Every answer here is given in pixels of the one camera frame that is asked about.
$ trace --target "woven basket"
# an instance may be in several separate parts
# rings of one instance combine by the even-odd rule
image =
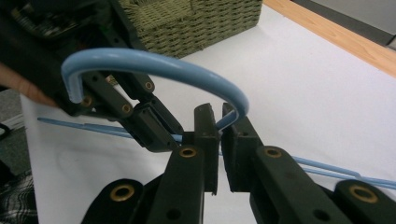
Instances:
[[[148,51],[181,58],[255,26],[262,0],[119,0]]]

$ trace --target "white table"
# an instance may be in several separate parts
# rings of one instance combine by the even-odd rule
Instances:
[[[250,100],[248,114],[265,145],[362,175],[396,180],[396,79],[321,39],[268,7],[259,25],[183,60],[227,77]],[[156,95],[186,131],[193,109],[222,101],[154,77]],[[134,140],[40,123],[70,118],[22,98],[41,224],[79,223],[108,183],[143,184],[163,172],[169,153],[153,154]],[[314,176],[332,188],[334,179]],[[395,191],[387,191],[394,196]],[[222,162],[219,194],[205,196],[205,223],[255,223],[248,194],[230,193]]]

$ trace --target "wooden edge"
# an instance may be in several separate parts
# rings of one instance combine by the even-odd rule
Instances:
[[[396,51],[382,47],[361,35],[357,35],[290,0],[263,0],[262,2],[311,32],[388,73],[392,77],[396,77]]]

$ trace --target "gray floor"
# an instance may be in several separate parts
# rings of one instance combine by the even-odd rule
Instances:
[[[1,91],[0,102],[0,122],[21,114],[20,96],[15,91]],[[10,167],[14,175],[30,169],[24,128],[13,131],[0,141],[0,160]]]

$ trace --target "hand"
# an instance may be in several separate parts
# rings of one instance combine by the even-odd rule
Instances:
[[[0,85],[18,91],[37,103],[56,106],[37,86],[3,63],[0,63]]]

